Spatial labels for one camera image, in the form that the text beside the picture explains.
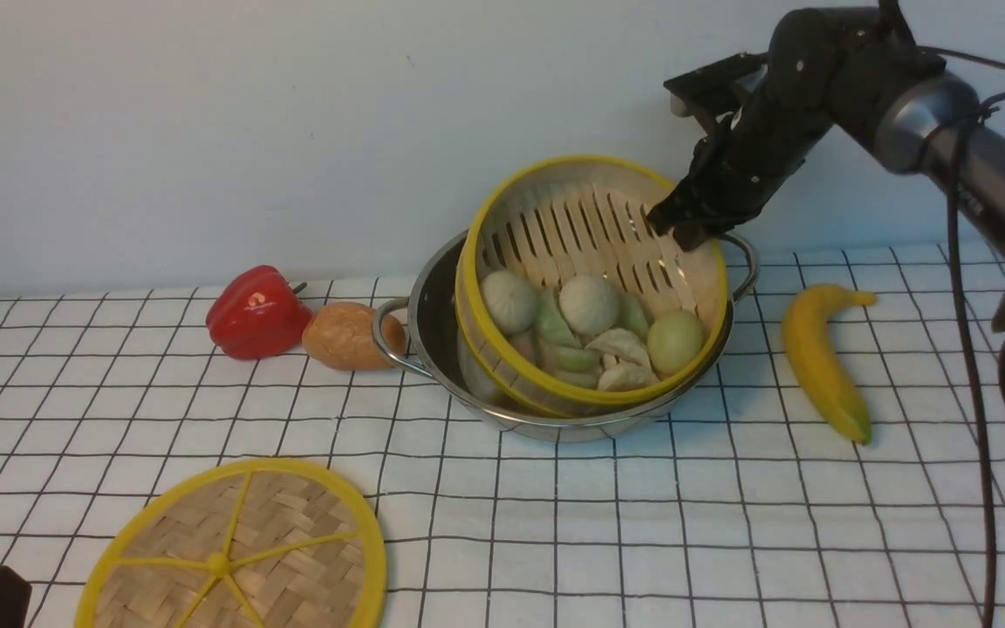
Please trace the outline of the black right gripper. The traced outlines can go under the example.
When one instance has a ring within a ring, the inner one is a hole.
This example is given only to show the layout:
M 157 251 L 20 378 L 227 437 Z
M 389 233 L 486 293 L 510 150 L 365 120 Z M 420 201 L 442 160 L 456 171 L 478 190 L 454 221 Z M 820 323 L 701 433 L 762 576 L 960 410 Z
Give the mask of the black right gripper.
M 759 84 L 694 157 L 675 195 L 650 207 L 647 225 L 691 253 L 756 219 L 832 125 L 817 106 L 787 103 L 772 84 Z

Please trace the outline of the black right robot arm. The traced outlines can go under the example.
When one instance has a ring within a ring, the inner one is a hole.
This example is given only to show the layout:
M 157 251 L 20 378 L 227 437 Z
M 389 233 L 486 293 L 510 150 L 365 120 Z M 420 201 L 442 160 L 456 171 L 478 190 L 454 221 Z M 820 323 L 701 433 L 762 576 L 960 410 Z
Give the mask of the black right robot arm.
M 738 53 L 668 79 L 675 114 L 701 123 L 685 178 L 647 211 L 685 251 L 761 214 L 838 127 L 890 174 L 928 176 L 1005 259 L 1005 138 L 985 124 L 1005 92 L 981 99 L 919 46 L 896 1 L 787 12 L 762 53 Z M 1005 333 L 1005 293 L 992 319 Z M 1005 402 L 1005 341 L 998 360 Z

